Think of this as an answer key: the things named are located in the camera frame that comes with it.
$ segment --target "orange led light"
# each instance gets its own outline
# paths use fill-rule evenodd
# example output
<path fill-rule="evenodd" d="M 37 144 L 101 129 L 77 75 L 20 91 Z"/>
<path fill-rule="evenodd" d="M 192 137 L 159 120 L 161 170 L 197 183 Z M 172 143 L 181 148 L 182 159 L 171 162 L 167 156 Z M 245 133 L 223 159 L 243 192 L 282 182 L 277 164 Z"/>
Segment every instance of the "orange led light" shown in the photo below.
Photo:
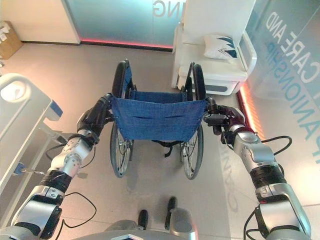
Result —
<path fill-rule="evenodd" d="M 260 119 L 256 110 L 255 103 L 253 101 L 253 98 L 251 96 L 248 83 L 246 82 L 241 88 L 240 88 L 240 95 L 243 101 L 243 108 L 245 109 L 247 120 L 250 125 L 250 127 L 258 133 L 261 140 L 266 139 L 264 135 L 263 128 L 261 127 Z"/>

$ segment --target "red led strip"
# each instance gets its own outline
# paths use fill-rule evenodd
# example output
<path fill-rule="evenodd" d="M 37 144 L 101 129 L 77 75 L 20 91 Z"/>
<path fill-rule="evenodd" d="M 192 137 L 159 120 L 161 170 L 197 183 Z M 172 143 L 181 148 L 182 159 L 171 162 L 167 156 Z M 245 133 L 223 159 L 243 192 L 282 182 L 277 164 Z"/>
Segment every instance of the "red led strip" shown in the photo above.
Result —
<path fill-rule="evenodd" d="M 157 45 L 150 43 L 141 42 L 126 42 L 126 41 L 112 41 L 112 40 L 101 40 L 98 38 L 81 38 L 81 41 L 89 43 L 101 43 L 101 44 L 115 44 L 115 45 L 128 45 L 128 46 L 139 46 L 139 47 L 150 47 L 150 48 L 162 48 L 162 49 L 172 49 L 172 45 Z"/>

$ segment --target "blue wheelchair seat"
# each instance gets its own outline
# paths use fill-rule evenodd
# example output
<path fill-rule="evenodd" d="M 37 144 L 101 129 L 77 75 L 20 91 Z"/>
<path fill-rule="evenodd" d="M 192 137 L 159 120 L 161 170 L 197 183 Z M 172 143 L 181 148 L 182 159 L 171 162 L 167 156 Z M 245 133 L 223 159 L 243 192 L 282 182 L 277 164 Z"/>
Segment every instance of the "blue wheelchair seat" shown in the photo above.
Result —
<path fill-rule="evenodd" d="M 127 140 L 187 142 L 205 114 L 206 100 L 187 101 L 187 93 L 132 90 L 129 98 L 113 97 L 112 113 Z"/>

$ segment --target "wheelchair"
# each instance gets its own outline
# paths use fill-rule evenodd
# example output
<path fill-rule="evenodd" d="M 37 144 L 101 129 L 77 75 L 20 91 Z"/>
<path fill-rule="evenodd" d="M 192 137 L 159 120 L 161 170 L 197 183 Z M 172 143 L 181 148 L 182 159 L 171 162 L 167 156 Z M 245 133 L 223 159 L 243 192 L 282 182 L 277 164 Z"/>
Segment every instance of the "wheelchair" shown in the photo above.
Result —
<path fill-rule="evenodd" d="M 126 174 L 135 140 L 152 140 L 169 148 L 165 157 L 171 154 L 174 145 L 179 145 L 185 175 L 193 180 L 202 163 L 204 134 L 201 122 L 208 105 L 201 66 L 194 62 L 190 64 L 181 92 L 143 92 L 133 84 L 131 67 L 126 59 L 116 68 L 111 93 L 114 122 L 110 160 L 115 175 L 122 178 Z"/>

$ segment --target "pillow with blue pattern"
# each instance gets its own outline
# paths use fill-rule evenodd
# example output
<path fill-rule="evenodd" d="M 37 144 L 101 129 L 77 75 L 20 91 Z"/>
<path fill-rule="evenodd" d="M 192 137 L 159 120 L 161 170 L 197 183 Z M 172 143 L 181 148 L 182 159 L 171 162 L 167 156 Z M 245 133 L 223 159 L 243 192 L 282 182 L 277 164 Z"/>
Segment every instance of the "pillow with blue pattern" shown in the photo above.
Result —
<path fill-rule="evenodd" d="M 211 59 L 236 59 L 237 52 L 234 41 L 229 36 L 210 34 L 204 36 L 204 56 Z"/>

